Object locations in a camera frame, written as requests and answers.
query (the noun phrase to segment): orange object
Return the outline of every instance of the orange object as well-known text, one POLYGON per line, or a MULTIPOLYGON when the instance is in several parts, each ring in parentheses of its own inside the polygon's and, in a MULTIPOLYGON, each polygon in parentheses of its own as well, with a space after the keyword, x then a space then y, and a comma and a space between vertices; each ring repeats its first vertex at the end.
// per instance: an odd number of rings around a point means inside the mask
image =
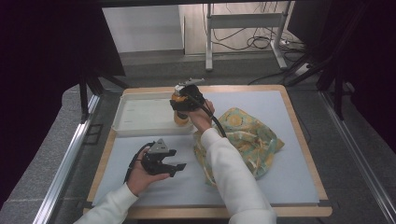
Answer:
MULTIPOLYGON (((177 90, 175 90, 175 92, 172 94, 172 100, 176 102, 183 102, 184 100, 186 100, 186 98, 187 96, 180 96, 177 90)), ((178 126, 183 126, 189 122, 189 116, 181 114, 180 112, 175 110, 174 121, 178 126)))

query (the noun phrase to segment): hand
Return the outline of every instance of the hand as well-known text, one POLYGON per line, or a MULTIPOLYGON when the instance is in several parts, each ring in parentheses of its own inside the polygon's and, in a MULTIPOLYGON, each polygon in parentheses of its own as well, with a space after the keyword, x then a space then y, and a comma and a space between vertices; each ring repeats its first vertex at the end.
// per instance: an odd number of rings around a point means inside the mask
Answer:
MULTIPOLYGON (((215 107, 211 101, 206 100, 204 106, 209 109, 212 114, 215 113, 215 107)), ((212 118, 210 118, 202 108, 195 111, 184 111, 180 113, 188 115, 194 126, 202 133, 212 127, 212 118)))
POLYGON ((143 159, 143 155, 147 153, 148 150, 148 148, 143 149, 137 156, 137 160, 134 163, 134 168, 129 175, 129 179, 126 183, 129 190, 135 196, 138 196, 139 193, 143 192, 151 183, 159 180, 164 180, 170 176, 169 174, 149 175, 145 171, 142 166, 141 160, 143 159))

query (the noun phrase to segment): wall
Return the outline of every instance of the wall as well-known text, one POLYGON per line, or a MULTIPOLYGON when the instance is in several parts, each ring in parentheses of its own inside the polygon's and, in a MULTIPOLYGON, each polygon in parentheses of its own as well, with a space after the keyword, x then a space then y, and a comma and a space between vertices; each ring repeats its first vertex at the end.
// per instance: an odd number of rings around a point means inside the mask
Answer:
POLYGON ((103 12, 119 53, 183 49, 178 6, 113 7, 103 12))

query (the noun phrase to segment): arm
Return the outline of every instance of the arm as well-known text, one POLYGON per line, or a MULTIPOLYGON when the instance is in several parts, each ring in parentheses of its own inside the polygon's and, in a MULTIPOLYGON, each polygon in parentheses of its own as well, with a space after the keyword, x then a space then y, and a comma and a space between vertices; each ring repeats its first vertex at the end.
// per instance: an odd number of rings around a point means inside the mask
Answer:
POLYGON ((119 189, 110 191, 99 204, 75 224, 122 223, 128 215, 129 207, 138 199, 139 193, 143 192, 152 182, 169 177, 169 174, 149 175, 144 170, 140 160, 147 151, 148 148, 137 157, 128 181, 119 189))
MULTIPOLYGON (((205 105, 215 111, 210 101, 206 100, 205 105)), ((276 223, 275 211, 236 148, 211 128, 212 121, 202 109, 186 114, 203 133, 201 143, 206 148, 206 159, 212 167, 220 196, 231 215, 230 223, 276 223)))

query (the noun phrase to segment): metal rail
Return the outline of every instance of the metal rail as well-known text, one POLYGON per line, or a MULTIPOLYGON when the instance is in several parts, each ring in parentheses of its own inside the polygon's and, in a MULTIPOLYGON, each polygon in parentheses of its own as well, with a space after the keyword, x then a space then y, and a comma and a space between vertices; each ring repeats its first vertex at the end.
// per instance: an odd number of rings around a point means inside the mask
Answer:
POLYGON ((90 103, 88 105, 89 108, 89 116, 87 121, 83 124, 79 124, 76 132, 70 142, 70 145, 64 154, 64 159, 59 166, 58 171, 56 172, 55 177, 52 180, 52 183, 49 187, 49 191, 47 192, 46 197, 44 198, 43 203, 41 204, 40 209, 35 216, 35 220, 33 223, 35 224, 45 224, 49 221, 50 215, 52 214, 53 208, 55 207, 56 202, 58 201, 59 194, 64 186, 64 182, 70 172, 70 169, 75 161, 75 158, 79 152, 81 144, 83 142, 85 133, 88 131, 88 127, 92 121, 92 113, 96 109, 96 106, 100 100, 99 96, 94 95, 90 103))
POLYGON ((346 147, 349 149, 349 152, 353 160, 355 161, 356 165, 361 171, 361 175, 366 181, 367 186, 369 187, 370 191, 373 193, 376 201, 378 202, 379 207, 384 213, 385 218, 387 219, 388 223, 395 224, 396 223, 395 205, 393 204, 387 191, 384 189, 378 178, 376 178, 374 171, 372 170, 370 164, 365 159, 363 153, 361 152, 361 149, 359 148, 358 144, 356 143, 355 139, 350 133, 347 125, 338 118, 335 111, 333 110, 332 99, 330 98, 329 94, 320 91, 319 95, 322 98, 324 104, 326 105, 332 117, 332 120, 334 121, 344 142, 346 143, 346 147))

